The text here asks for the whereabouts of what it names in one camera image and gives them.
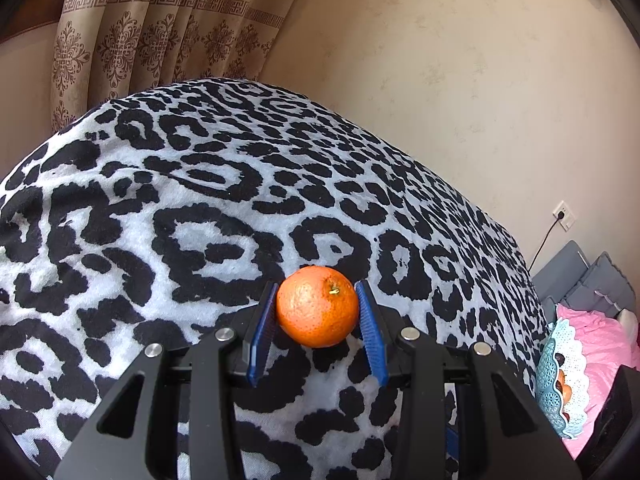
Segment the white pillow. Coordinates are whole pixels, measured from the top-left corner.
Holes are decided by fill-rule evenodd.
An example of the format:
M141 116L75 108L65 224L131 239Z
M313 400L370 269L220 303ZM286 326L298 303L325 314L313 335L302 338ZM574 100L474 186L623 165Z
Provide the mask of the white pillow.
M639 322L634 312L628 309L623 309L616 316L616 320L620 323L620 326L623 327L628 341L631 344L636 342L639 333Z

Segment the large orange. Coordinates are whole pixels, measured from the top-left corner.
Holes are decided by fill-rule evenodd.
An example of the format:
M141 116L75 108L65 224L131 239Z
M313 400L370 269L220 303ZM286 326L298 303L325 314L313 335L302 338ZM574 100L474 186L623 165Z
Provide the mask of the large orange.
M277 292L276 309L282 330L313 349L340 344L359 318L354 285L326 266L305 266L286 278Z

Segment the pink dotted quilt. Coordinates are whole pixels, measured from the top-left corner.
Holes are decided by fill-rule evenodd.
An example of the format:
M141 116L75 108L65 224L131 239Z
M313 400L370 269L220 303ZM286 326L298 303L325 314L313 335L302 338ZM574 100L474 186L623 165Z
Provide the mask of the pink dotted quilt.
M615 318L607 318L598 311L576 311L559 304L556 314L567 319L576 330L586 357L586 376L589 402L586 406L586 422L575 439L564 439L564 445L576 458L593 433L594 423L610 393L616 373L621 365L639 369L639 347L630 342L623 325Z

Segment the white wall socket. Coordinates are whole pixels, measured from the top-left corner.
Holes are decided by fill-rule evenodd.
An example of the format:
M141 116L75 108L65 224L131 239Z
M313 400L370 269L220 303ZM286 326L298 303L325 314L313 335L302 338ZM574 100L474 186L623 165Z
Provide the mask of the white wall socket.
M559 223L560 227L568 232L576 221L574 212L570 209L570 206L562 200L558 206L553 209L553 217Z

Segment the leopard print blanket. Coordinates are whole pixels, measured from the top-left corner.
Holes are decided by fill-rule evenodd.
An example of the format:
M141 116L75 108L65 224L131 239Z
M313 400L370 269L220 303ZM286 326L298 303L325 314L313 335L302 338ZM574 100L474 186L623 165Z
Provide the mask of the leopard print blanket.
M201 79L97 106L2 180L4 426L51 477L148 344L195 344L303 266L533 387L546 323L501 224L300 94Z

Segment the light blue lattice fruit basket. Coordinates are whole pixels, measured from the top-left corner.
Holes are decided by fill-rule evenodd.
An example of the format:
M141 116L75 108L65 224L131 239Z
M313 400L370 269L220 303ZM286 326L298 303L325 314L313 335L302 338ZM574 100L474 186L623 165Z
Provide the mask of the light blue lattice fruit basket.
M536 370L535 399L563 439L576 439L587 422L590 399L586 367L576 328L566 318L558 318Z

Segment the beige patterned curtain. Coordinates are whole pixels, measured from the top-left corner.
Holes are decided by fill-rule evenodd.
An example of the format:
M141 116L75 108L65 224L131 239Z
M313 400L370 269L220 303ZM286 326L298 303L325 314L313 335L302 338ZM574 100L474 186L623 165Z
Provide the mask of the beige patterned curtain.
M294 0L64 0L54 131L107 100L200 77L255 80Z

